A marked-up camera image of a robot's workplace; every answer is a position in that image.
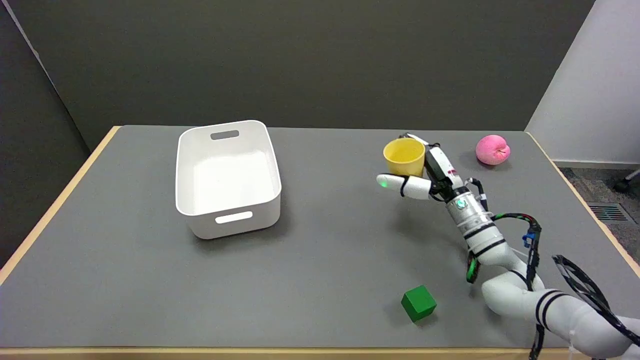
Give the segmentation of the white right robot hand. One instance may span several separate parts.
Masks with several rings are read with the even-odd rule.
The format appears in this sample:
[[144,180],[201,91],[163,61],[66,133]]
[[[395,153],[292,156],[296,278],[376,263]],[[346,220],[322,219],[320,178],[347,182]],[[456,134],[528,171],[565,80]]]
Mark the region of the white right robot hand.
[[405,132],[388,142],[382,155],[387,172],[377,174],[375,182],[403,198],[450,202],[469,192],[439,143]]

